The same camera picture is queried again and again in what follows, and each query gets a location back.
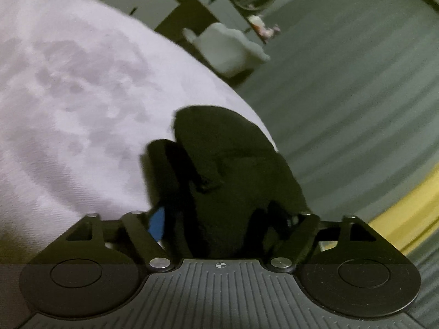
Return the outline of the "yellow curtain panel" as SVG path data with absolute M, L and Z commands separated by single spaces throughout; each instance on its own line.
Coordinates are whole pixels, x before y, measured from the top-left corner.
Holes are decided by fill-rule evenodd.
M 438 230 L 438 167 L 404 198 L 368 225 L 404 255 L 410 254 Z

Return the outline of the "white plush chair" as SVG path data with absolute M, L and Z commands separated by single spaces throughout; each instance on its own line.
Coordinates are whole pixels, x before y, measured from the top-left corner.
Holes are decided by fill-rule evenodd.
M 219 22 L 209 25 L 200 35 L 188 28 L 184 28 L 182 34 L 216 73 L 228 79 L 271 60 L 263 48 L 242 31 Z

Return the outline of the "dark cabinet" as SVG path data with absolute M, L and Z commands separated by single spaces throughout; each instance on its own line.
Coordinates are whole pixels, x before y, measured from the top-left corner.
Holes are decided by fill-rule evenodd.
M 203 32 L 214 22 L 245 31 L 249 24 L 230 0 L 100 0 L 178 42 L 182 30 Z

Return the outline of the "small pink toy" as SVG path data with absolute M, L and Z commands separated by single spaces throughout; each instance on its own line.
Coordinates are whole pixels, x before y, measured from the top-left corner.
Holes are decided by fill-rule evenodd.
M 278 25 L 275 25 L 274 27 L 267 27 L 266 23 L 262 20 L 261 15 L 250 15 L 247 20 L 254 27 L 258 35 L 264 40 L 272 39 L 281 32 Z

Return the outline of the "black pants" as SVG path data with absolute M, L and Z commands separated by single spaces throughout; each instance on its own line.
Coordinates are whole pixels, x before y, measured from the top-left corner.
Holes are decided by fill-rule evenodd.
M 154 140 L 146 149 L 164 208 L 166 251 L 178 259 L 280 255 L 308 206 L 268 137 L 218 106 L 178 110 L 173 131 L 172 140 Z

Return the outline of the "grey green curtain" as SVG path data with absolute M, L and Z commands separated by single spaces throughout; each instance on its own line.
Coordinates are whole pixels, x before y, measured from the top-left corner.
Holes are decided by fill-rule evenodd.
M 261 117 L 314 213 L 370 222 L 438 167 L 438 6 L 290 0 L 266 12 L 271 60 L 237 90 Z M 408 257 L 410 315 L 438 327 L 438 230 Z

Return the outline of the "lavender bed sheet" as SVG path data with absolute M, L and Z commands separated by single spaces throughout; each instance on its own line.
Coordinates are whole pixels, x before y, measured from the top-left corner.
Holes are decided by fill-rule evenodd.
M 151 207 L 140 156 L 177 110 L 255 111 L 184 49 L 96 0 L 1 0 L 1 263 L 89 213 Z

